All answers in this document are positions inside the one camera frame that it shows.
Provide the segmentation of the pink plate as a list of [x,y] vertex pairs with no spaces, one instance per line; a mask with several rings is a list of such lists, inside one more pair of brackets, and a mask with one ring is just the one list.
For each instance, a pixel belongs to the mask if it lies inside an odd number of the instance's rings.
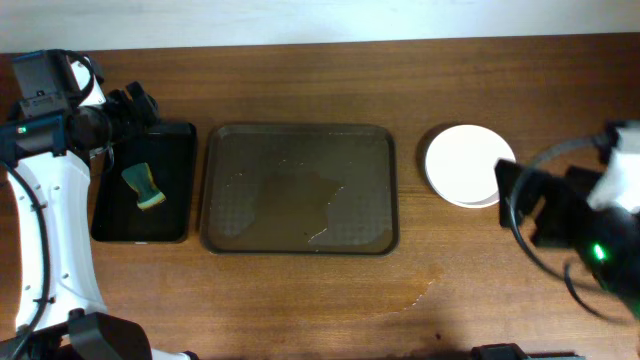
[[455,125],[428,142],[423,170],[437,195],[475,201],[498,193],[494,167],[501,159],[516,157],[499,134],[477,125]]

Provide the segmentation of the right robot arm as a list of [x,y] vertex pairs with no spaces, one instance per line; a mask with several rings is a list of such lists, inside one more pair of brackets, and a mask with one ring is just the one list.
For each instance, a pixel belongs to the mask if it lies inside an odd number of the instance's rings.
[[[567,152],[595,148],[605,170],[570,166],[561,176],[541,165]],[[590,290],[620,300],[639,315],[639,123],[608,124],[538,155],[509,192],[502,218],[522,250],[574,251],[595,282]]]

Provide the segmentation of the brown serving tray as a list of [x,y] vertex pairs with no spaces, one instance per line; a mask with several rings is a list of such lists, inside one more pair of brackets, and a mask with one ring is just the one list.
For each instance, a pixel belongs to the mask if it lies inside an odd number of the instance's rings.
[[385,256],[399,243],[383,127],[230,124],[207,150],[199,237],[214,254]]

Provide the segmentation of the light blue plate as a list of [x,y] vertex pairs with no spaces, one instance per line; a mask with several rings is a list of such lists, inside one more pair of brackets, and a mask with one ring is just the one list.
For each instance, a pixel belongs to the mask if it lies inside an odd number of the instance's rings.
[[497,192],[495,192],[494,194],[488,196],[488,197],[484,197],[480,200],[475,200],[475,201],[466,201],[466,200],[461,200],[457,197],[454,196],[445,196],[443,194],[440,195],[441,198],[443,198],[445,201],[462,207],[462,208],[468,208],[468,209],[480,209],[480,208],[486,208],[492,205],[495,205],[499,202],[499,195]]

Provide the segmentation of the green yellow sponge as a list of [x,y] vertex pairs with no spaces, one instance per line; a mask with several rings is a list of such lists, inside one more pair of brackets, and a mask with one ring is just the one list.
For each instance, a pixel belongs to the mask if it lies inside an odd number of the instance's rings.
[[140,210],[149,210],[166,200],[165,194],[155,184],[151,169],[146,162],[124,169],[121,177],[137,194],[136,205]]

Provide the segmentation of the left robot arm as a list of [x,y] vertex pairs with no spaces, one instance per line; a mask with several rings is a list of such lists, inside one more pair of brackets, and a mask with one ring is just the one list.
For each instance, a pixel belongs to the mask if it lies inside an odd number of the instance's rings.
[[155,125],[137,82],[102,104],[66,103],[1,127],[1,165],[19,217],[22,290],[4,359],[168,359],[142,327],[109,315],[93,267],[87,197],[93,152]]

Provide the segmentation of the black small tray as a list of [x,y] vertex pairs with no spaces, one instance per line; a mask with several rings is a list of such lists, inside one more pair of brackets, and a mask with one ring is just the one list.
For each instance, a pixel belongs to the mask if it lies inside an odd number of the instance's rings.
[[[192,199],[197,131],[193,124],[166,123],[113,147],[105,160],[91,225],[105,243],[177,243],[186,238]],[[140,210],[137,194],[121,172],[146,162],[166,200]]]

